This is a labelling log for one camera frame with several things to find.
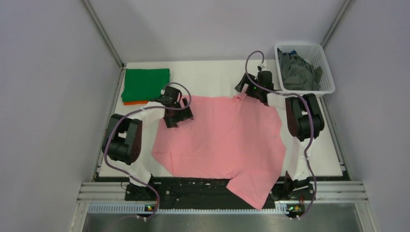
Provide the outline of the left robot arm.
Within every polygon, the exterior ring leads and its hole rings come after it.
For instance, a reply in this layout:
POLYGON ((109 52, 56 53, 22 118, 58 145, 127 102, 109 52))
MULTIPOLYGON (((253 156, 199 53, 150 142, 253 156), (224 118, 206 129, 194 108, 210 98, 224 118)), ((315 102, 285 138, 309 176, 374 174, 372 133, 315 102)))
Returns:
POLYGON ((156 195, 156 203, 160 202, 160 195, 153 184, 142 181, 132 172, 142 150, 143 130, 150 124, 163 120, 166 127, 177 128, 178 123, 193 119, 190 109, 192 95, 183 86, 187 97, 183 97, 180 89, 175 88, 175 82, 168 83, 159 97, 148 101, 144 106, 125 115, 113 114, 109 118, 108 126, 102 141, 103 160, 105 164, 125 174, 131 183, 138 183, 136 192, 144 200, 156 195))

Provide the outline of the pink t shirt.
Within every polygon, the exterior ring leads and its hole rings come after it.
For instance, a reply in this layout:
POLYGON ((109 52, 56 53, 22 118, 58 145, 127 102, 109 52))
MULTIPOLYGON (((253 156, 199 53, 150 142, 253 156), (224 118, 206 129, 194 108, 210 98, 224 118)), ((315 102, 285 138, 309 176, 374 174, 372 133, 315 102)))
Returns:
POLYGON ((280 177, 286 147, 274 107, 246 94, 194 96, 194 118, 160 122, 152 156, 175 177, 228 179, 227 189, 261 210, 280 177))

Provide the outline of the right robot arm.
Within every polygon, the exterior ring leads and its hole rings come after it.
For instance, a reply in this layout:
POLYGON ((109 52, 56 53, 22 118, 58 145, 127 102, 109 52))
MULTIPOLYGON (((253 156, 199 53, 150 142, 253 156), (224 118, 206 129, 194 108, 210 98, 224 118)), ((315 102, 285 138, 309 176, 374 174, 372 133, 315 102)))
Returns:
POLYGON ((325 126, 316 95, 296 96, 275 91, 272 73, 267 70, 258 71, 256 76, 244 73, 235 90, 244 92, 266 106, 285 110, 293 145, 291 161, 285 172, 283 194, 292 200, 313 195, 315 187, 310 181, 316 181, 316 176, 309 161, 310 147, 325 126))

